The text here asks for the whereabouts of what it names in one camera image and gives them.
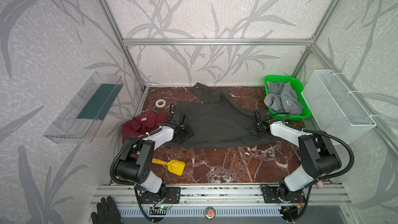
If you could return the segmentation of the dark grey striped shirt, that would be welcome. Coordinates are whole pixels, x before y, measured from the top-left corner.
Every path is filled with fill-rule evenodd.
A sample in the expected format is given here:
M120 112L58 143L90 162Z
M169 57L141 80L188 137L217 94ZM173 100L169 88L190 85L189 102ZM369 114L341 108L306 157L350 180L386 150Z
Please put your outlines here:
M231 148L273 143L269 134L255 135L251 129L257 125L252 112L242 108L223 90L215 90L197 83L191 91L203 103L179 101L171 107L171 113L185 116L184 125L193 136L184 141L173 138L165 143L177 148Z

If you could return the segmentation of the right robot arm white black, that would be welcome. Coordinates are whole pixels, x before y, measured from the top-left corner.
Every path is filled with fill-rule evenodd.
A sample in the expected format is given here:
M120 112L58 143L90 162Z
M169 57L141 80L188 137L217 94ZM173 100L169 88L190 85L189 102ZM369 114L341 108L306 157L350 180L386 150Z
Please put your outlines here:
M351 170L354 153L350 146L341 139L324 131L298 129L286 122L274 119L261 109L254 112L256 125L250 132L258 137L272 135L295 145L300 150L301 165L279 182L278 186L260 187L265 203L296 203L306 200L303 190L325 179L339 177ZM342 169L342 161L332 141L341 144L348 152L349 162Z

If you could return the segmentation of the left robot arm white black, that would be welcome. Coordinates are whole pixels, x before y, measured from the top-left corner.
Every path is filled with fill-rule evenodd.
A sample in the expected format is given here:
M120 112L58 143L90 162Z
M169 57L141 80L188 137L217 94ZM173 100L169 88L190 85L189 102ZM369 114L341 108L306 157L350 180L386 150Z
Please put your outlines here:
M145 204L161 202L167 197L164 180L151 171L154 151L166 143L179 145L194 136L186 116L176 112L175 104L170 110L167 121L155 130L126 138L109 169L113 182L139 190Z

